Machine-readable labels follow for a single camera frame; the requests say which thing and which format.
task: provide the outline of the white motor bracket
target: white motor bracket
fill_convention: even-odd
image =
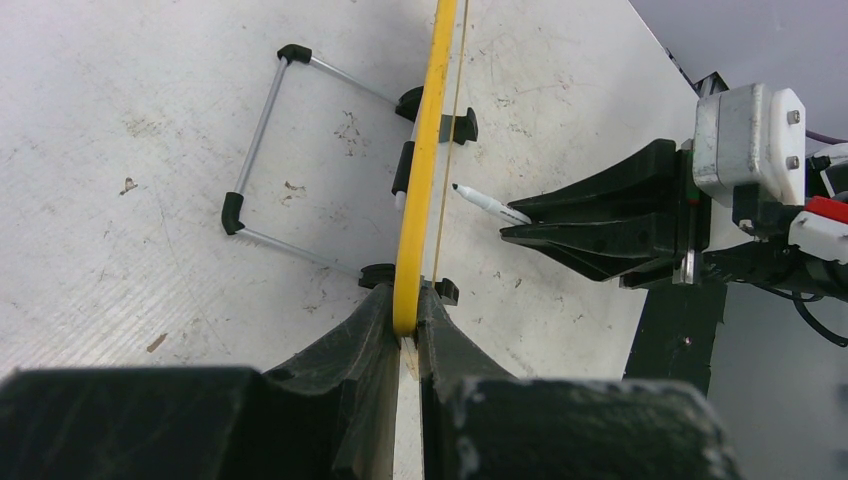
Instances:
[[[695,184],[725,207],[733,188],[760,184],[785,205],[803,205],[806,110],[790,89],[761,83],[698,102],[693,143]]]

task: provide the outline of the white table surface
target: white table surface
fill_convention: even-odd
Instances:
[[[309,46],[399,96],[422,83],[434,11],[402,0],[2,2],[2,371],[267,369],[338,324],[367,292],[227,237],[224,193],[279,47]],[[654,138],[691,136],[696,96],[625,0],[474,1],[470,23],[460,107],[477,112],[480,138],[455,149],[451,181],[524,198]],[[393,262],[389,189],[410,131],[380,100],[293,65],[242,219],[357,268]],[[119,195],[126,177],[138,187]],[[620,377],[645,293],[506,244],[501,226],[449,197],[440,274],[462,291],[456,324],[519,376]],[[402,375],[395,469],[416,478],[417,383]]]

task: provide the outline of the yellow ruler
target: yellow ruler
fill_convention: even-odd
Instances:
[[[439,0],[436,7],[430,59],[424,79],[424,93],[418,110],[418,131],[415,137],[415,150],[412,156],[412,169],[409,175],[395,271],[393,326],[395,334],[399,336],[412,335],[418,321],[418,294],[421,288],[427,218],[430,211],[457,3],[458,0]],[[463,43],[465,27],[463,21]]]

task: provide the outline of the gray wall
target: gray wall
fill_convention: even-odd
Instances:
[[[848,305],[825,299],[810,311],[848,332]],[[730,429],[751,479],[845,479],[848,351],[818,336],[792,302],[731,285],[716,330],[709,399]]]
[[[808,128],[848,136],[848,1],[631,3],[693,80],[718,71],[731,87],[791,87]],[[848,306],[810,309],[848,335]],[[848,350],[820,338],[791,302],[731,285],[712,367],[709,399],[747,478],[848,478]]]

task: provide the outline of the red component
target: red component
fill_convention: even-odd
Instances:
[[[837,222],[848,224],[848,203],[824,197],[813,197],[804,210]]]

